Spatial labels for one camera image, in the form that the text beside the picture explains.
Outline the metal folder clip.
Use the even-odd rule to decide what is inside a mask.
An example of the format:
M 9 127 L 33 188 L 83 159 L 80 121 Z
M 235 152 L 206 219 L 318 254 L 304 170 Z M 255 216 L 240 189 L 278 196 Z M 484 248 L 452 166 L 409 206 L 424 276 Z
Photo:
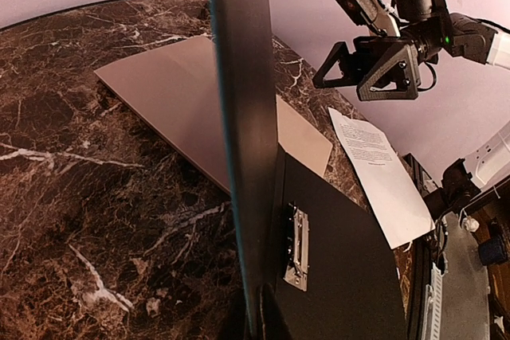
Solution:
M 284 216 L 283 280 L 300 291 L 308 290 L 308 215 L 295 202 L 289 202 Z

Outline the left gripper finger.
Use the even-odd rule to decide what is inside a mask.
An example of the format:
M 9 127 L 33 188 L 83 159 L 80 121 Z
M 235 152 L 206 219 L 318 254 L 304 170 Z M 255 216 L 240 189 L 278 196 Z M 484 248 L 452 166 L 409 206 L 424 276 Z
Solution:
M 291 340 L 292 335 L 277 304 L 272 286 L 264 284 L 259 293 L 259 339 Z

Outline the teal folder with black inside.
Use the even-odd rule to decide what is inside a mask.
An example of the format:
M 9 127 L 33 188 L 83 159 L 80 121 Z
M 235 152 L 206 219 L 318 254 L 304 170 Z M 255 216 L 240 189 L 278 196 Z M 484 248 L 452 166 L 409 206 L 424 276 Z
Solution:
M 404 339 L 394 262 L 375 217 L 278 143 L 269 0 L 211 0 L 230 196 L 244 295 L 222 339 L 259 339 L 272 286 L 292 339 Z M 309 219 L 308 290 L 283 280 L 284 216 Z

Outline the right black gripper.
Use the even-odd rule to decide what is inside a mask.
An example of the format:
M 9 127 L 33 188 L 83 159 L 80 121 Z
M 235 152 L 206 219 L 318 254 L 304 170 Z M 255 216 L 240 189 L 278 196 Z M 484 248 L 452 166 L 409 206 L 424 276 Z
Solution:
M 418 51 L 411 43 L 400 43 L 396 37 L 357 37 L 355 51 L 349 53 L 347 43 L 335 43 L 323 64 L 312 78 L 315 88 L 344 88 L 357 86 L 361 101 L 415 100 L 421 78 L 418 70 Z M 346 67 L 344 74 L 327 79 L 338 66 Z

